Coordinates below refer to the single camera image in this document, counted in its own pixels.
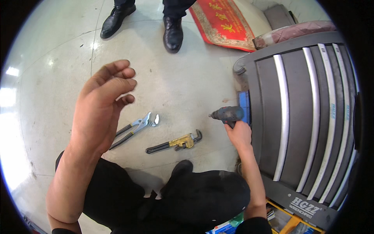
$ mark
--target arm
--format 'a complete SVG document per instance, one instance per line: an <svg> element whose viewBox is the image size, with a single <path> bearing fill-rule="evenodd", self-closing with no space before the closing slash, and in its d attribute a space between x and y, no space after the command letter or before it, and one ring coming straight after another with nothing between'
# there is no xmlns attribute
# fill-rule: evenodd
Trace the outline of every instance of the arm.
<svg viewBox="0 0 374 234"><path fill-rule="evenodd" d="M84 85L74 112L71 139L49 185L46 207L52 230L81 233L78 218L101 155L113 143L122 108L134 102L135 71L128 60L103 66Z"/></svg>
<svg viewBox="0 0 374 234"><path fill-rule="evenodd" d="M225 124L230 141L242 161L242 174L251 190L251 200L244 213L244 219L263 217L266 219L266 196L260 170L251 145L251 128L243 121L237 121L234 129Z"/></svg>

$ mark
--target person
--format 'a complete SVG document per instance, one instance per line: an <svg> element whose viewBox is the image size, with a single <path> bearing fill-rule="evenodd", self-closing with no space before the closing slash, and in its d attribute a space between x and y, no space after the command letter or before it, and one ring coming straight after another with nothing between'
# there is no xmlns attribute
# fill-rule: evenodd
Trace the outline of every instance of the person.
<svg viewBox="0 0 374 234"><path fill-rule="evenodd" d="M183 41L182 17L186 16L186 10L196 0L163 0L163 22L165 32L163 42L169 53L177 53ZM114 8L101 28L100 37L111 37L122 24L123 19L136 10L135 0L114 0Z"/></svg>
<svg viewBox="0 0 374 234"><path fill-rule="evenodd" d="M101 155L113 143L124 106L135 98L134 69L128 60L103 66L83 86L75 106L71 139L56 160L56 174L46 195L53 234L81 233L83 212L112 234L204 233L244 211L236 233L271 233L265 190L248 124L237 121L227 135L242 161L243 177L228 171L194 173L189 160L179 162L167 184L145 198L119 165Z"/></svg>

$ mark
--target trouser leg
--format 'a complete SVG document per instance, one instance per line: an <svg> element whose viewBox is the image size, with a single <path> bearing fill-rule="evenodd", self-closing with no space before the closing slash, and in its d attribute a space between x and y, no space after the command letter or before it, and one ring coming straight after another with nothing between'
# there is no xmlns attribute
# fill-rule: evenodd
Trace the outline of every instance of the trouser leg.
<svg viewBox="0 0 374 234"><path fill-rule="evenodd" d="M154 212L209 231L242 212L250 200L247 182L228 171L187 173L170 178Z"/></svg>
<svg viewBox="0 0 374 234"><path fill-rule="evenodd" d="M56 169L62 155L56 160ZM144 194L123 168L100 158L86 191L83 213L112 230L133 225L146 200Z"/></svg>
<svg viewBox="0 0 374 234"><path fill-rule="evenodd" d="M115 6L121 6L123 4L126 4L128 6L134 5L135 0L114 0L114 5Z"/></svg>
<svg viewBox="0 0 374 234"><path fill-rule="evenodd" d="M182 18L183 16L186 16L186 10L195 2L196 0L163 0L163 13L165 17L174 19Z"/></svg>

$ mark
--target knee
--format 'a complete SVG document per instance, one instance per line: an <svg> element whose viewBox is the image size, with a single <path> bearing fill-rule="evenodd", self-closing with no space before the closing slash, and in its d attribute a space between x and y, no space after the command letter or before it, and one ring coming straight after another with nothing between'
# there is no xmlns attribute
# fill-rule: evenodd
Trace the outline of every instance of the knee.
<svg viewBox="0 0 374 234"><path fill-rule="evenodd" d="M62 151L61 154L56 159L55 171L57 170L58 163L60 162L60 159L61 159L63 154L64 154L64 151Z"/></svg>

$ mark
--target tile floor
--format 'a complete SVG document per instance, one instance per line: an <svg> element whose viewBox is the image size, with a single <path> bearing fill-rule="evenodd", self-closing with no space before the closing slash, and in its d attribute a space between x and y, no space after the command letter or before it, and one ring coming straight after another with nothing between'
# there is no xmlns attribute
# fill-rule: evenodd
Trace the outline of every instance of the tile floor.
<svg viewBox="0 0 374 234"><path fill-rule="evenodd" d="M255 35L270 31L261 11L246 4L238 2L244 16L255 22ZM1 81L1 163L19 210L47 233L45 195L55 159L69 141L79 91L105 63L125 58L137 72L137 100L123 110L118 128L148 111L160 115L160 124L143 129L104 158L126 168L148 192L160 189L183 159L192 160L196 172L234 169L236 151L222 123L208 114L236 104L232 66L246 53L205 44L187 11L183 46L168 54L162 42L162 1L137 0L136 5L118 32L102 40L101 25L113 0L44 0L9 54L5 70L15 69L3 71ZM144 151L197 128L203 140L192 149ZM83 233L110 232L85 215L79 222Z"/></svg>

